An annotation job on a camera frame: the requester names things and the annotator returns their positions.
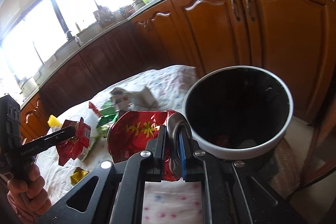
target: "silver screw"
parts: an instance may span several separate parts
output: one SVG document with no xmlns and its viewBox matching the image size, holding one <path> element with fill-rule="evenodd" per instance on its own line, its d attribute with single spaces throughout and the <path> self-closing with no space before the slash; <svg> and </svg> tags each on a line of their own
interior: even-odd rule
<svg viewBox="0 0 336 224">
<path fill-rule="evenodd" d="M 100 167 L 103 168 L 103 169 L 108 169 L 111 166 L 112 166 L 112 163 L 108 160 L 105 160 L 100 164 Z"/>
<path fill-rule="evenodd" d="M 196 150 L 195 151 L 195 155 L 197 157 L 204 157 L 205 156 L 205 151 L 203 151 L 203 150 Z"/>
<path fill-rule="evenodd" d="M 144 151 L 141 151 L 141 152 L 140 152 L 140 156 L 141 156 L 141 157 L 144 157 L 144 158 L 147 158 L 147 157 L 149 157 L 150 155 L 151 155 L 151 152 L 148 151 L 148 150 L 144 150 Z"/>
<path fill-rule="evenodd" d="M 236 160 L 235 166 L 241 168 L 245 166 L 245 163 L 242 160 Z"/>
</svg>

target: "faucet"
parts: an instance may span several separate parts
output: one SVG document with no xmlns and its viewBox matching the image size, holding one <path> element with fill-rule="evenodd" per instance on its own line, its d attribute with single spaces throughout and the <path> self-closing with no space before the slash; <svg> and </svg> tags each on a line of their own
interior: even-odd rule
<svg viewBox="0 0 336 224">
<path fill-rule="evenodd" d="M 71 37 L 72 37 L 71 33 L 72 33 L 72 31 L 70 31 L 70 30 L 68 30 L 68 31 L 65 32 L 65 36 L 67 37 L 68 40 L 70 40 Z M 81 39 L 76 34 L 75 34 L 74 37 L 75 37 L 75 40 L 76 40 L 77 44 L 79 45 L 79 47 L 81 47 L 82 46 Z"/>
</svg>

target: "floor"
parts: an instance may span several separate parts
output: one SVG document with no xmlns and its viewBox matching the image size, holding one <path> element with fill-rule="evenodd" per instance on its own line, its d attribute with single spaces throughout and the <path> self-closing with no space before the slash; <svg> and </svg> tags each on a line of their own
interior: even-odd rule
<svg viewBox="0 0 336 224">
<path fill-rule="evenodd" d="M 308 152 L 313 128 L 296 117 L 293 117 L 287 128 L 285 139 L 292 147 L 298 167 L 301 168 Z M 316 160 L 315 166 L 323 164 Z M 336 197 L 336 172 L 314 185 L 294 194 L 290 204 L 307 220 L 309 224 L 317 224 Z"/>
</svg>

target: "red snack package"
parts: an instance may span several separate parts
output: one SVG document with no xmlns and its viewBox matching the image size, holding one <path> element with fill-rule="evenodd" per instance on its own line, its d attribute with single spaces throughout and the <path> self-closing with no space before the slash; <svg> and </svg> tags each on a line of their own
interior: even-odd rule
<svg viewBox="0 0 336 224">
<path fill-rule="evenodd" d="M 59 155 L 58 164 L 61 166 L 64 166 L 70 159 L 75 160 L 82 153 L 83 148 L 88 148 L 90 144 L 91 127 L 84 123 L 82 117 L 79 122 L 65 120 L 62 128 L 67 126 L 76 128 L 76 135 L 56 145 Z"/>
<path fill-rule="evenodd" d="M 167 118 L 174 112 L 174 110 L 126 112 L 110 127 L 108 133 L 108 150 L 113 162 L 128 160 L 130 156 L 144 150 L 148 140 L 157 138 L 159 126 L 166 124 Z M 179 180 L 179 177 L 169 170 L 168 163 L 169 148 L 166 146 L 164 180 Z"/>
</svg>

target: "bucket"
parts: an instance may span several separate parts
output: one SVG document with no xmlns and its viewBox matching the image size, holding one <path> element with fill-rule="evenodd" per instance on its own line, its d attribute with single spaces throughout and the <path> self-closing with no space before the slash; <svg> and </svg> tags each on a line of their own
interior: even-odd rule
<svg viewBox="0 0 336 224">
<path fill-rule="evenodd" d="M 279 143 L 293 114 L 293 99 L 275 74 L 234 66 L 199 79 L 185 96 L 182 112 L 203 150 L 220 159 L 244 160 Z"/>
</svg>

